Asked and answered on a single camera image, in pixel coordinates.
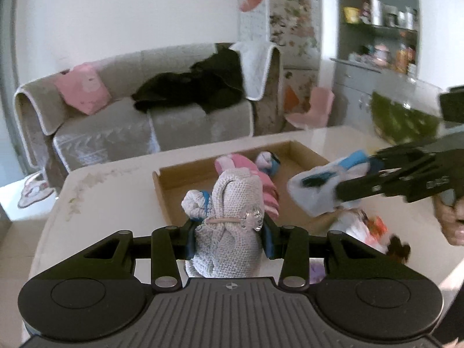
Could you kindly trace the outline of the person's right hand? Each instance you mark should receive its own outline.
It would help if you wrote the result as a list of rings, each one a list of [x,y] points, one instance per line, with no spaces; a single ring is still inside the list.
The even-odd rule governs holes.
[[[463,198],[454,206],[445,205],[439,196],[433,197],[434,215],[441,225],[441,232],[453,246],[464,245]]]

